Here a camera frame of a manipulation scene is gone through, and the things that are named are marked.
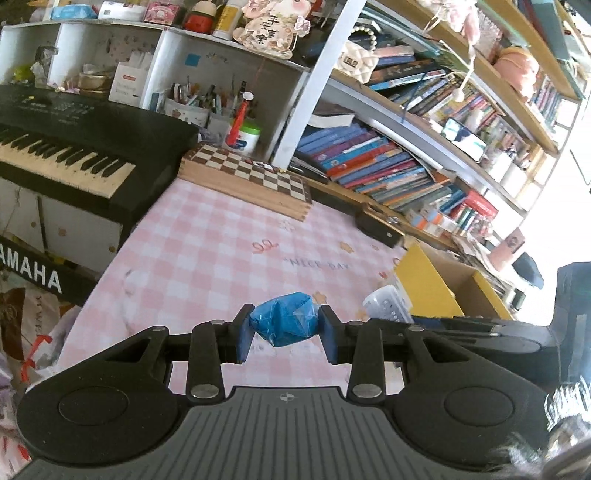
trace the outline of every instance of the open cardboard box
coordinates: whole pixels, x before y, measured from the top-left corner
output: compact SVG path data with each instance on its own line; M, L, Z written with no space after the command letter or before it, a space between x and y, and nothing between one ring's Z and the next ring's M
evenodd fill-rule
M482 273L451 255L415 241L395 273L413 308L424 317L483 316L512 320L511 314Z

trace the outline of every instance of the blue plastic wrapper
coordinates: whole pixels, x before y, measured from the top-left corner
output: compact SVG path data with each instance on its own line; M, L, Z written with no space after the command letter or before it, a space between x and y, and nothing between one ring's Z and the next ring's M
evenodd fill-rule
M251 325L272 346L285 346L314 336L316 314L312 297L299 291L260 304L251 313Z

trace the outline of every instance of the metal screw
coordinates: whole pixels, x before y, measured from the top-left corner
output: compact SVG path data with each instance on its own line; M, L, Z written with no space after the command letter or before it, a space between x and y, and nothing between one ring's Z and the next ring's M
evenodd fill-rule
M373 383L360 383L353 387L353 393L357 398L375 398L382 394L382 389Z
M210 385L208 383L195 385L191 388L191 395L195 398L201 398L202 400L217 397L219 393L220 389L218 387L216 387L215 385Z

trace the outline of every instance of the white handbag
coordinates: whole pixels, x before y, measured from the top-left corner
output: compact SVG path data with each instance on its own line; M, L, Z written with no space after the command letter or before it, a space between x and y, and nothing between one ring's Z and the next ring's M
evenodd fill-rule
M371 49L366 50L356 43L347 40L343 45L343 50L334 68L353 77L359 83L368 83L371 73L378 64L378 58L374 53L376 46L375 34L368 27L354 27L351 33L357 31L364 31L369 35L371 38Z

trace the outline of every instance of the gray ridged panel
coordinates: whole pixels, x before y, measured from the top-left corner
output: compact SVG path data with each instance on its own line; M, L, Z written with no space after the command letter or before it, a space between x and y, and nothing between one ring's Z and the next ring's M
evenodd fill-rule
M381 410L347 403L336 387L243 387L237 388L221 405L191 409L165 444L141 458L92 469L66 468L36 460L17 478L484 480L492 477L454 470L423 457L404 443Z

